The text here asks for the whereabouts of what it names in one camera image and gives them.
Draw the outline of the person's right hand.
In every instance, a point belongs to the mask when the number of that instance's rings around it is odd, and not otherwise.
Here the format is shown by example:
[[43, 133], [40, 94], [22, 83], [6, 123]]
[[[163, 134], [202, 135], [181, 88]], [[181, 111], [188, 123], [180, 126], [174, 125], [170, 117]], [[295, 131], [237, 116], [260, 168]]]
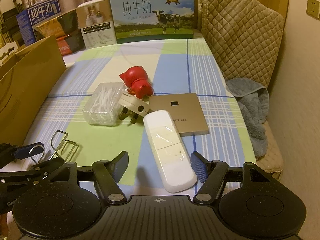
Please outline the person's right hand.
[[8, 228], [6, 213], [2, 214], [0, 217], [0, 232], [1, 232], [1, 236], [8, 237], [9, 228]]

